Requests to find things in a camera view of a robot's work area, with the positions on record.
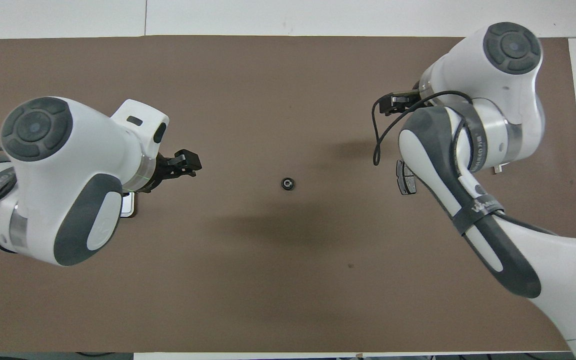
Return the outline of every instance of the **gray joint cap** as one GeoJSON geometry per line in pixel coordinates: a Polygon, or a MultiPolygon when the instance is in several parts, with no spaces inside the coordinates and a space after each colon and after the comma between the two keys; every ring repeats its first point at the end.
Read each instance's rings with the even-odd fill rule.
{"type": "Polygon", "coordinates": [[[23,162],[50,157],[64,146],[73,130],[73,115],[60,98],[39,97],[10,112],[1,128],[1,143],[23,162]]]}
{"type": "Polygon", "coordinates": [[[530,30],[512,22],[490,25],[484,35],[483,48],[490,64],[512,75],[529,73],[542,57],[539,39],[530,30]]]}

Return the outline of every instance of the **brown table surface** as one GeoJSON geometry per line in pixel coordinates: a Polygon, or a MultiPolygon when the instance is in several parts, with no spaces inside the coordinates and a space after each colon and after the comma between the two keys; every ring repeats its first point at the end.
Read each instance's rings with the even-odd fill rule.
{"type": "MultiPolygon", "coordinates": [[[[410,89],[457,41],[0,39],[0,125],[39,96],[108,115],[131,98],[169,115],[164,155],[186,148],[203,164],[138,196],[137,217],[82,264],[0,251],[0,351],[566,350],[425,187],[399,194],[398,127],[371,163],[373,102],[410,89]]],[[[541,146],[478,178],[510,215],[576,237],[568,43],[542,44],[541,146]]]]}

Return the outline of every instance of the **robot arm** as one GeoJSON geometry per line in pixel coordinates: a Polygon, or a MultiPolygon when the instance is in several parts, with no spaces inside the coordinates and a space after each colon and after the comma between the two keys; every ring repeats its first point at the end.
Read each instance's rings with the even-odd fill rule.
{"type": "Polygon", "coordinates": [[[505,214],[473,173],[534,153],[544,132],[535,94],[538,39],[497,23],[458,43],[423,73],[416,110],[398,136],[405,164],[441,204],[460,235],[510,292],[530,299],[576,355],[576,239],[505,214]]]}
{"type": "Polygon", "coordinates": [[[111,117],[61,97],[19,105],[1,128],[0,249],[78,264],[114,234],[122,194],[195,175],[196,154],[158,153],[169,118],[134,100],[111,117]]]}

